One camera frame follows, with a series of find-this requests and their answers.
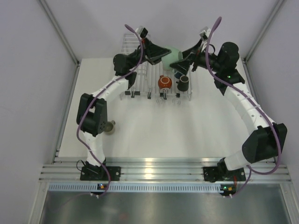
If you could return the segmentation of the teal mug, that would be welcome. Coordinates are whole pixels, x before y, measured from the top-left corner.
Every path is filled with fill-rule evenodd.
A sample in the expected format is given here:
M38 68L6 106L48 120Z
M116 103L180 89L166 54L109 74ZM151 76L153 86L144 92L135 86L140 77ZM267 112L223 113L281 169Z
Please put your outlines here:
M162 67L163 67L163 70L172 70L172 68L170 67L170 64L174 63L176 61L182 60L183 54L179 49L174 48L172 46L166 45L165 48L169 49L171 51L171 53L162 57Z

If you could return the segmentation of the grey-green small cup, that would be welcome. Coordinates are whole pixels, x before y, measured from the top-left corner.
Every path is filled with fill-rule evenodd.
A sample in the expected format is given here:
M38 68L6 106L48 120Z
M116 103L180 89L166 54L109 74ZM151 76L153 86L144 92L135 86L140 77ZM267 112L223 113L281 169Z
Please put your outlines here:
M115 132L115 125L116 122L114 120L108 121L105 126L105 134L106 135L112 135Z

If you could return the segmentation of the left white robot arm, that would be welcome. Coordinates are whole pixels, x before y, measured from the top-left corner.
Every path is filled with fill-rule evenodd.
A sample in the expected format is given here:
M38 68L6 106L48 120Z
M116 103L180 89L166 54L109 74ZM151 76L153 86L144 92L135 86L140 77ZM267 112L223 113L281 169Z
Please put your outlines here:
M155 65L170 54L171 50L153 44L142 38L139 46L130 54L117 54L113 58L115 76L104 87L92 94L84 93L79 102L76 122L77 133L82 132L81 141L87 148L87 159L81 169L80 180L110 180L103 150L103 132L107 120L107 104L121 93L130 89L136 80L138 66L144 62Z

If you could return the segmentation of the dark blue mug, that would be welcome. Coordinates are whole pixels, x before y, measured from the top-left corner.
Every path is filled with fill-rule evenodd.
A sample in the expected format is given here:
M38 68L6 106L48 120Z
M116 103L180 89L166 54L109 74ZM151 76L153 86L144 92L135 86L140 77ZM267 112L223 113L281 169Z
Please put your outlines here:
M176 72L174 73L174 77L175 77L176 79L180 79L181 76L184 76L184 74L181 73L181 72L179 72L179 71L176 71Z

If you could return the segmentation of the aluminium rail frame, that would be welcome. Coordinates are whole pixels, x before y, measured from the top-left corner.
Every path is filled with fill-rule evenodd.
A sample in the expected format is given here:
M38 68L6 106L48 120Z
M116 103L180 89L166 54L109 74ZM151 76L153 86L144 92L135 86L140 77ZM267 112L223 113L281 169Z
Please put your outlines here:
M44 164L40 181L74 182L80 178L79 157L57 157ZM122 182L203 183L204 167L215 166L219 158L107 158L107 165L120 166Z

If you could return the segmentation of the brown mug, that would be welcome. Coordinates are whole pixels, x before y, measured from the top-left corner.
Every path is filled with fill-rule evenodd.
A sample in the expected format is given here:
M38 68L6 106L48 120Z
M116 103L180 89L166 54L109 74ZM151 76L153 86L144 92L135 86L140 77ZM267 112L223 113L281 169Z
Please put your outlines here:
M187 75L183 75L179 78L177 83L177 89L179 91L185 92L189 89L189 77Z

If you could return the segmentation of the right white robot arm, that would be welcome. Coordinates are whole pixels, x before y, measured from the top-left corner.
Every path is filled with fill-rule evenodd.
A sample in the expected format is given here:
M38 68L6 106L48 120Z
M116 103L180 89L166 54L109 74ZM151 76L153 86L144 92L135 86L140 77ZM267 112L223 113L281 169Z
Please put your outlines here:
M244 78L236 69L239 48L235 43L224 43L217 55L206 52L207 43L200 40L182 53L183 58L170 64L175 71L185 76L188 70L198 67L212 72L214 84L233 105L244 122L249 136L242 148L225 158L217 166L204 168L205 181L230 180L243 167L272 157L281 159L286 139L285 124L277 124L262 110L249 92Z

